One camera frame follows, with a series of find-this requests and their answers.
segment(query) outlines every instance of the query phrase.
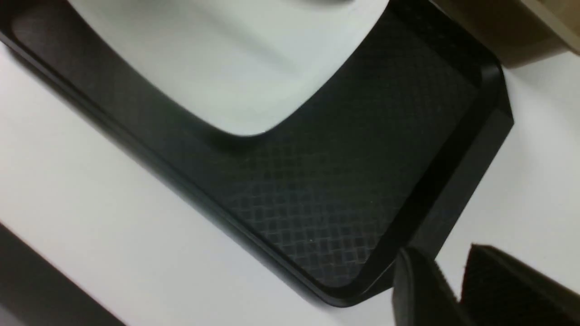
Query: black object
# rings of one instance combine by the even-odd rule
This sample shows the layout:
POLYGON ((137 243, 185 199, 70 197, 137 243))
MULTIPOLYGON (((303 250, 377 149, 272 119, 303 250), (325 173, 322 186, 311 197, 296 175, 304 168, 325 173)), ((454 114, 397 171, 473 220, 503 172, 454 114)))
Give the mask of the black object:
POLYGON ((580 296, 514 257, 473 246, 461 305, 478 325, 580 326, 580 296))
POLYGON ((475 326, 439 266, 415 248, 399 252, 393 288, 397 326, 475 326))
POLYGON ((392 0, 308 102, 253 138, 159 93, 64 0, 4 0, 0 31, 104 130, 335 306, 388 289, 399 248, 436 255, 513 124, 496 59, 427 0, 392 0))
POLYGON ((514 257, 474 245, 457 302, 435 261, 413 248, 397 258, 397 326, 580 325, 580 296, 514 257))

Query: white bowl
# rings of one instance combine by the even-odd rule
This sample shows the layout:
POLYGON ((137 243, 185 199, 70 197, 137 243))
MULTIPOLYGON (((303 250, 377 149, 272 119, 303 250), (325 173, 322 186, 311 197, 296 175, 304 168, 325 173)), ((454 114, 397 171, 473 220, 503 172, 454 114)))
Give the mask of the white bowl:
POLYGON ((266 132, 310 98, 389 0, 69 0, 123 59, 205 122, 266 132))

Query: black plastic tray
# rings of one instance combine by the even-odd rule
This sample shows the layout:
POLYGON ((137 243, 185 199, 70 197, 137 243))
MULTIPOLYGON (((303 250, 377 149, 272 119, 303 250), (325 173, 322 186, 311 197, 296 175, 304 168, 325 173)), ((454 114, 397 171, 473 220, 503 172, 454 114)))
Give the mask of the black plastic tray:
POLYGON ((335 306, 388 289, 402 246, 437 254, 513 124, 497 60, 427 0, 391 0, 309 101, 253 138, 165 97, 64 0, 0 1, 0 32, 104 130, 335 306))

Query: crosshatch pattern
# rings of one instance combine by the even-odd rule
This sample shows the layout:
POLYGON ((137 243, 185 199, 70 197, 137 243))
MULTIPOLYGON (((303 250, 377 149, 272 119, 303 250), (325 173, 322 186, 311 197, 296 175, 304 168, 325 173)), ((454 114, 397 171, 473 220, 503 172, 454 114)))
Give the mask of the crosshatch pattern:
POLYGON ((135 73, 65 1, 35 7, 13 30, 189 182, 320 283, 340 287, 356 278, 478 91, 424 40, 453 44, 429 34, 428 25, 418 35, 406 24, 387 10, 294 115, 231 151, 199 137, 189 113, 135 73))

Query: white table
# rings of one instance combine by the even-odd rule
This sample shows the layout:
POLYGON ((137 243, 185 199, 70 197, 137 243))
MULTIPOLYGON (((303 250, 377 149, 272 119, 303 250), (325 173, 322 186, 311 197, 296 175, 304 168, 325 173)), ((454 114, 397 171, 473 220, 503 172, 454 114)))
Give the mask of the white table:
MULTIPOLYGON (((506 72, 516 126, 438 262, 472 242, 580 292, 580 59, 506 72)), ((0 46, 0 222, 128 326, 393 325, 306 300, 0 46)))

